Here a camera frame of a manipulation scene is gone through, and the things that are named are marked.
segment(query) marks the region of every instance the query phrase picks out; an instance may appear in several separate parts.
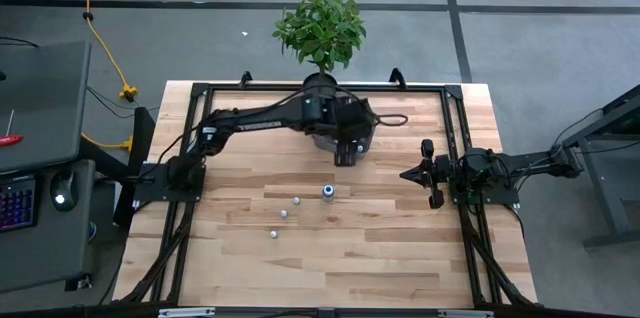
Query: black line on floor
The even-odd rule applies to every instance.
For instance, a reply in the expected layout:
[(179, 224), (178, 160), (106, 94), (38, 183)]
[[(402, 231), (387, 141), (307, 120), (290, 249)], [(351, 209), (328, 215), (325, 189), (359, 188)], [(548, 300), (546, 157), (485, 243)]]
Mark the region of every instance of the black line on floor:
[(461, 13), (494, 14), (640, 14), (640, 7), (486, 6), (459, 5)]
[[(92, 8), (136, 8), (136, 9), (296, 9), (299, 3), (286, 2), (189, 2), (189, 1), (138, 1), (138, 0), (91, 0)], [(82, 8), (85, 0), (0, 0), (0, 5)], [(400, 12), (446, 12), (446, 4), (402, 4), (360, 3), (365, 11)]]
[(457, 0), (447, 0), (447, 3), (449, 5), (449, 18), (451, 19), (453, 44), (456, 48), (458, 67), (460, 68), (460, 79), (462, 83), (472, 83), (471, 67), (469, 66), (469, 58), (467, 57), (467, 48), (464, 45), (462, 24), (460, 23), (460, 14), (458, 12), (458, 2)]

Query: red scissors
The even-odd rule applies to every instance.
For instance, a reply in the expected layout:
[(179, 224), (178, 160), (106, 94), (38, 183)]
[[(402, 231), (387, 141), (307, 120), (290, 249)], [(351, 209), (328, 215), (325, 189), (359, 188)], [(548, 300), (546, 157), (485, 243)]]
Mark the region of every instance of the red scissors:
[(9, 118), (9, 126), (7, 127), (7, 134), (5, 134), (4, 137), (0, 137), (0, 147), (7, 147), (22, 141), (21, 135), (9, 134), (11, 133), (11, 124), (13, 123), (13, 113), (15, 113), (15, 110), (11, 110), (11, 117)]

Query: computer mouse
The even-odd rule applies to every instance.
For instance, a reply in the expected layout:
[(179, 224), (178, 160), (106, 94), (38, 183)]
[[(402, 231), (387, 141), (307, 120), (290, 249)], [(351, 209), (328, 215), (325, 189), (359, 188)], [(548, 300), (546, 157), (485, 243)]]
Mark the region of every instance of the computer mouse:
[(78, 188), (75, 172), (61, 169), (51, 178), (49, 192), (51, 201), (58, 212), (68, 212), (78, 204)]

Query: black metal frame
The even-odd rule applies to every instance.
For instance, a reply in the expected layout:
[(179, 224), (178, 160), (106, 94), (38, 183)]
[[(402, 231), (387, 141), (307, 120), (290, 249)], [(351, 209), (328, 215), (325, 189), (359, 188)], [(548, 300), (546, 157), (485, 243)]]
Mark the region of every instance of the black metal frame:
[(565, 147), (576, 147), (582, 151), (582, 158), (593, 183), (598, 204), (611, 231), (608, 235), (585, 240), (583, 242), (585, 248), (640, 241), (640, 229), (633, 228), (625, 210), (625, 203), (640, 202), (640, 197), (635, 201), (627, 202), (620, 197), (607, 195), (602, 182), (604, 176), (598, 171), (590, 154), (598, 151), (591, 149), (591, 141), (640, 141), (640, 136), (637, 134), (611, 134), (612, 128), (640, 116), (640, 85), (605, 105), (602, 112), (604, 115), (600, 119), (562, 142)]
[[(194, 83), (191, 89), (191, 96), (189, 101), (189, 107), (187, 111), (187, 118), (185, 121), (183, 132), (190, 134), (190, 131), (195, 123), (196, 109), (199, 99), (204, 96), (204, 109), (202, 118), (204, 118), (213, 106), (213, 98), (216, 91), (295, 91), (301, 88), (301, 84), (278, 84), (278, 83), (260, 83), (251, 81), (250, 73), (244, 74), (242, 84), (238, 83)], [(455, 102), (456, 111), (460, 120), (461, 135), (463, 139), (463, 147), (466, 149), (471, 147), (471, 135), (469, 132), (466, 111), (464, 107), (464, 100), (462, 96), (462, 89), (460, 85), (438, 85), (438, 84), (411, 84), (408, 85), (402, 73), (399, 70), (394, 69), (390, 83), (382, 84), (345, 84), (341, 87), (348, 89), (352, 92), (423, 92), (438, 94), (441, 101), (442, 114), (445, 123), (445, 134), (448, 141), (448, 153), (453, 160), (458, 159), (456, 137), (453, 129), (453, 119), (449, 103)], [(183, 139), (180, 147), (180, 152), (185, 153), (187, 150), (189, 139)], [(184, 272), (186, 250), (189, 243), (189, 230), (191, 226), (192, 216), (194, 213), (195, 203), (185, 203), (184, 215), (181, 219), (178, 230), (174, 233), (174, 222), (178, 210), (178, 202), (170, 202), (169, 209), (167, 211), (165, 227), (162, 235), (162, 242), (159, 252), (159, 257), (156, 263), (152, 266), (149, 273), (145, 275), (145, 278), (134, 289), (132, 294), (123, 298), (124, 302), (140, 302), (148, 289), (151, 288), (151, 301), (159, 302), (162, 295), (162, 283), (164, 282), (165, 265), (168, 258), (173, 253), (173, 250), (177, 247), (178, 254), (175, 264), (175, 270), (173, 272), (171, 290), (166, 298), (166, 301), (173, 304), (178, 304), (178, 297), (180, 293), (182, 275)], [(491, 287), (491, 301), (494, 303), (502, 303), (500, 288), (505, 290), (506, 295), (512, 300), (513, 304), (530, 304), (528, 300), (519, 295), (517, 291), (511, 293), (508, 278), (504, 272), (499, 268), (497, 262), (493, 260), (493, 253), (491, 250), (491, 242), (489, 237), (489, 228), (487, 225), (487, 219), (485, 216), (484, 205), (482, 203), (476, 206), (477, 209), (477, 226), (479, 227), (479, 233), (471, 223), (468, 207), (465, 204), (458, 205), (458, 212), (461, 221), (465, 257), (467, 261), (467, 269), (469, 272), (469, 281), (471, 285), (471, 293), (473, 297), (474, 305), (486, 303), (486, 300), (481, 292), (480, 278), (478, 275), (478, 265), (474, 254), (474, 249), (478, 250), (481, 257), (487, 262), (487, 274), (489, 276), (489, 282)], [(270, 309), (271, 312), (279, 311), (280, 309)], [(432, 312), (433, 310), (424, 310), (424, 312)]]

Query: yellow extension cord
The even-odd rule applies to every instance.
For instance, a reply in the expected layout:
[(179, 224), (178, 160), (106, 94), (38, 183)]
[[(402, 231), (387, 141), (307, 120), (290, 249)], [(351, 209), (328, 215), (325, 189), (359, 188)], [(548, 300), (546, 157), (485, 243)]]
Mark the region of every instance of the yellow extension cord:
[[(86, 1), (87, 1), (86, 12), (87, 13), (91, 13), (91, 4), (90, 4), (91, 0), (86, 0)], [(91, 19), (89, 17), (87, 17), (85, 20), (87, 21), (87, 24), (89, 25), (89, 29), (91, 29), (91, 32), (93, 32), (93, 35), (96, 37), (98, 42), (100, 42), (100, 44), (102, 45), (102, 48), (104, 48), (104, 51), (107, 53), (107, 56), (109, 57), (109, 60), (111, 61), (111, 64), (113, 64), (113, 66), (116, 68), (116, 71), (118, 72), (118, 75), (120, 76), (120, 79), (122, 80), (122, 84), (124, 86), (122, 88), (122, 92), (120, 92), (120, 98), (125, 98), (127, 95), (129, 95), (130, 97), (134, 97), (138, 93), (138, 89), (136, 87), (130, 86), (127, 83), (127, 80), (124, 78), (124, 74), (122, 74), (122, 70), (120, 70), (120, 66), (118, 66), (118, 63), (116, 63), (116, 60), (113, 58), (113, 55), (111, 55), (111, 51), (107, 47), (107, 44), (102, 40), (102, 38), (100, 37), (100, 35), (96, 31), (96, 29), (93, 28), (93, 24), (91, 24)], [(111, 149), (111, 148), (124, 149), (124, 150), (127, 150), (129, 153), (131, 153), (131, 147), (133, 145), (133, 136), (129, 137), (128, 140), (126, 140), (126, 141), (124, 141), (124, 142), (122, 142), (120, 144), (104, 144), (104, 143), (100, 143), (100, 142), (92, 139), (91, 137), (89, 137), (85, 133), (82, 133), (82, 137), (84, 139), (88, 140), (89, 142), (97, 145), (98, 147), (106, 148), (106, 149)]]

